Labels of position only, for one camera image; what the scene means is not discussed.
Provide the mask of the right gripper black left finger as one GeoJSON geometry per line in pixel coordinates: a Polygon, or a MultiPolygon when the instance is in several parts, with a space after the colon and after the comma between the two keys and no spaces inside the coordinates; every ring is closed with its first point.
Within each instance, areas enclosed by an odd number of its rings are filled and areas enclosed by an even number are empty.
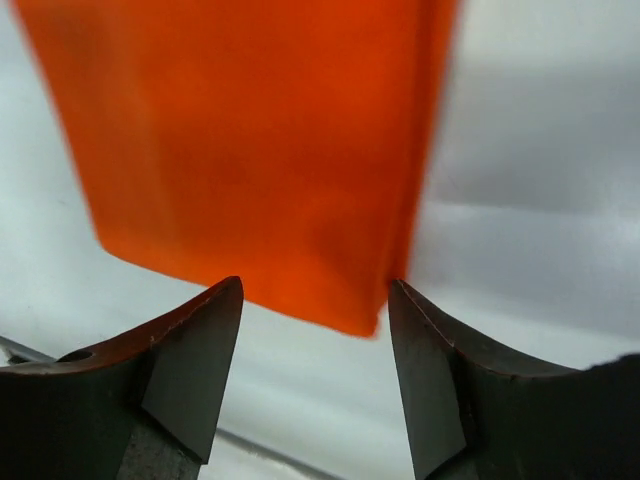
{"type": "Polygon", "coordinates": [[[244,292],[232,276],[55,361],[1,371],[5,479],[194,479],[210,458],[244,292]]]}

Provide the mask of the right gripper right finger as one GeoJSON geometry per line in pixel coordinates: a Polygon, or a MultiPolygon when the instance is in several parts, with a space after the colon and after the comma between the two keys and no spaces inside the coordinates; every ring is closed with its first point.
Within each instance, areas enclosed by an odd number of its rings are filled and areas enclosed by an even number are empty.
{"type": "Polygon", "coordinates": [[[517,351],[393,282],[389,320],[418,479],[635,479],[639,358],[576,370],[517,351]]]}

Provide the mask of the orange t-shirt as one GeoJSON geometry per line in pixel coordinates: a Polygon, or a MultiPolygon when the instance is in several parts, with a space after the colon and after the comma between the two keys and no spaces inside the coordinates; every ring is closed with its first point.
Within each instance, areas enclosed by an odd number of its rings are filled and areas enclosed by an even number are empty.
{"type": "Polygon", "coordinates": [[[372,336],[405,276],[456,1],[16,1],[96,236],[372,336]]]}

